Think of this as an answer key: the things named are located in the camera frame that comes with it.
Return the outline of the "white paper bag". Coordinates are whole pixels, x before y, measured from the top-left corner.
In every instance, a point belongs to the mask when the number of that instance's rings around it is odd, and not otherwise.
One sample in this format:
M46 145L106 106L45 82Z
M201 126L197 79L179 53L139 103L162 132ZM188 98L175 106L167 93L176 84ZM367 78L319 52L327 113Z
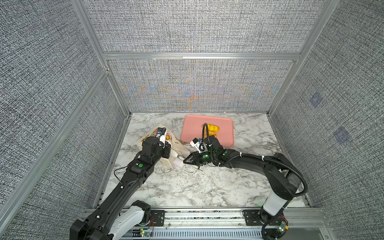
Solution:
M183 161L191 152L164 125L160 124L150 130L136 142L136 145L151 163L160 163L167 168L178 169L187 174L194 174L197 171L194 167L191 168L192 172L187 171Z

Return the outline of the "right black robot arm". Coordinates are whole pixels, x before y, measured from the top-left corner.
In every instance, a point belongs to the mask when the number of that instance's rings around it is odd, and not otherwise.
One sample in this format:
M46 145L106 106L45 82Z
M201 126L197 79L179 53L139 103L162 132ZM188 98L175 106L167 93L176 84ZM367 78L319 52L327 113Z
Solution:
M201 144L205 150L192 152L183 160L184 164L244 169L267 178L272 192L258 212L262 223L281 217L290 201L308 192L308 184L302 173L283 154L258 156L225 149L214 136L205 138Z

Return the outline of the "oval yellow fake bread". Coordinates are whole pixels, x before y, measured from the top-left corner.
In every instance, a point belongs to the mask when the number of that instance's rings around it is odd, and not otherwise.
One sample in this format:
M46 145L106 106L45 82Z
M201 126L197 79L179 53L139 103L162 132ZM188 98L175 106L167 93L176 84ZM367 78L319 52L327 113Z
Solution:
M208 124L208 131L210 135L215 135L219 130L220 128L218 126Z

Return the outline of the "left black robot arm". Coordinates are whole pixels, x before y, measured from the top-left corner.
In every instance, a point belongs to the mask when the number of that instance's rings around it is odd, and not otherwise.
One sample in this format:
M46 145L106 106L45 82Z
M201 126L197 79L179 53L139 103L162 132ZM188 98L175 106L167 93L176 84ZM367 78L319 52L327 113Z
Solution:
M172 145L156 137L148 137L142 142L142 150L125 167L126 172L119 183L90 214L85 221L76 220L70 228L71 240L118 240L129 229L146 224L151 215L151 206L136 201L124 214L120 214L131 196L153 173L156 163L168 159Z

